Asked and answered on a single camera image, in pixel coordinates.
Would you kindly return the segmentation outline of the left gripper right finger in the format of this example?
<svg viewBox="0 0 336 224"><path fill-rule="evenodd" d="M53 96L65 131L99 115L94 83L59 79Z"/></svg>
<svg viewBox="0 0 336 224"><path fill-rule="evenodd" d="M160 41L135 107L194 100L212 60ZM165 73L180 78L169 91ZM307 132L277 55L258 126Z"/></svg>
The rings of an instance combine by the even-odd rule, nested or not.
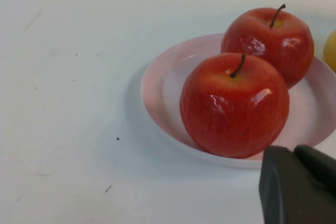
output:
<svg viewBox="0 0 336 224"><path fill-rule="evenodd" d="M315 180L335 198L335 159L308 145L298 145L293 153Z"/></svg>

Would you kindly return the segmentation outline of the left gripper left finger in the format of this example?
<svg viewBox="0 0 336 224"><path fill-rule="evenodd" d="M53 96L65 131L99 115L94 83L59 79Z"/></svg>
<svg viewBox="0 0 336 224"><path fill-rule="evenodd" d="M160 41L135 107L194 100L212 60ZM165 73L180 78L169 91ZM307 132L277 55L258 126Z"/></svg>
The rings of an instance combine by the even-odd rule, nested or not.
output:
<svg viewBox="0 0 336 224"><path fill-rule="evenodd" d="M335 223L335 198L285 147L265 149L259 196L265 223Z"/></svg>

